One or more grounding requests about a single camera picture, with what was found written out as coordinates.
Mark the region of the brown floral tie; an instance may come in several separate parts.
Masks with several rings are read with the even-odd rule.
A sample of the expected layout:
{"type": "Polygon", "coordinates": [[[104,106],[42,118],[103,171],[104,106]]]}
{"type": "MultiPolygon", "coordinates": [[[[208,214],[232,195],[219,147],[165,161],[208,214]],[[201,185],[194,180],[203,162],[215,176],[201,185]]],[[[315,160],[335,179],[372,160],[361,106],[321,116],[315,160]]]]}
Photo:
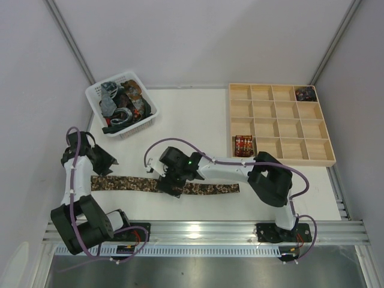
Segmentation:
{"type": "MultiPolygon", "coordinates": [[[[132,176],[91,176],[91,191],[142,191],[164,193],[159,180],[132,176]]],[[[240,193],[239,184],[201,184],[187,182],[183,187],[171,188],[171,196],[211,196],[240,193]]]]}

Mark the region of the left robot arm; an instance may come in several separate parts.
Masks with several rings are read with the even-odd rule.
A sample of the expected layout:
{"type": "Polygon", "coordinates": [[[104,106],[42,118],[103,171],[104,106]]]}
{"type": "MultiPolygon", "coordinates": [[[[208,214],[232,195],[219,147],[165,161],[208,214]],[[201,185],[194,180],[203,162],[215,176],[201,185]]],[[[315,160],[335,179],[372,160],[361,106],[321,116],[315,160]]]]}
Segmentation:
{"type": "Polygon", "coordinates": [[[120,210],[105,213],[91,195],[91,176],[105,177],[117,159],[96,143],[87,131],[71,128],[66,135],[67,148],[61,164],[66,172],[64,197],[50,217],[68,251],[77,255],[111,241],[118,230],[128,227],[128,218],[120,210]]]}

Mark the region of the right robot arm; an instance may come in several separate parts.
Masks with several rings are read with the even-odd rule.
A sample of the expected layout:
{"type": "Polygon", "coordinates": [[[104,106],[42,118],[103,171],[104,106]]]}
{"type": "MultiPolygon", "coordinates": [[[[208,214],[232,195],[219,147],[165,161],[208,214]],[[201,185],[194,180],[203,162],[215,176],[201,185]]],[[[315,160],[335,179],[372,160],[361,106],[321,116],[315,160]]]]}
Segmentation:
{"type": "Polygon", "coordinates": [[[187,156],[177,148],[167,148],[160,157],[148,160],[151,169],[160,175],[160,190],[177,195],[187,181],[195,179],[230,180],[248,184],[259,199],[274,208],[275,225],[293,230],[296,216],[289,203],[292,172],[272,155],[260,152],[254,158],[209,158],[198,152],[187,156]]]}

